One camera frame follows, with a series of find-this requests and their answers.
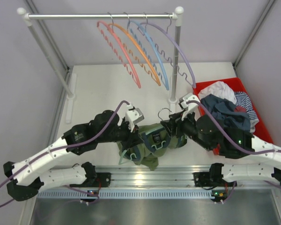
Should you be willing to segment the green hanger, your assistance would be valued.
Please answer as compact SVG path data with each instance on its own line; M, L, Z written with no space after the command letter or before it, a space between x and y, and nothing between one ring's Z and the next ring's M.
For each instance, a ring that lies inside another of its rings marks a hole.
M129 161L147 167L158 165L158 158L164 155L170 145L171 137L161 123L137 126L143 120L144 116L139 108L126 111L122 122L128 123L128 140L117 143L119 165Z

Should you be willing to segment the green tank top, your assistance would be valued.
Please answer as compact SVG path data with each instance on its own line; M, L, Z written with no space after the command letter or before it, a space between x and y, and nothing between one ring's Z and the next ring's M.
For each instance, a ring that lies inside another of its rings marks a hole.
M154 171L159 165L159 157L168 149L178 149L187 144L186 136L170 137L160 123L141 126L139 133L143 143L129 150L119 150L119 165L131 161L135 165L144 165Z

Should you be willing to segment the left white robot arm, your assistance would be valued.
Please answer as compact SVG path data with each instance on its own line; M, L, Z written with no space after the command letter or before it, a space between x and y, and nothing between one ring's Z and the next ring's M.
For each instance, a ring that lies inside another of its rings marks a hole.
M97 180L95 166L85 162L68 169L55 169L58 163L95 150L100 143L120 142L131 147L141 141L137 123L144 120L139 108L126 111L122 120L106 110L88 123L73 126L53 144L28 159L3 165L10 179L7 193L16 201L25 201L47 189L70 186L91 187Z

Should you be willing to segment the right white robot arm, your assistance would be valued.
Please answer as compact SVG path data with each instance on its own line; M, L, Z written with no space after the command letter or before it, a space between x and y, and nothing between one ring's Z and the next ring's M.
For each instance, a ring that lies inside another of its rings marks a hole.
M248 159L252 165L212 164L209 180L215 186L238 180L263 180L281 186L281 147L239 128L224 127L221 120L207 114L183 118L175 113L161 121L171 137L187 136L207 151L228 159Z

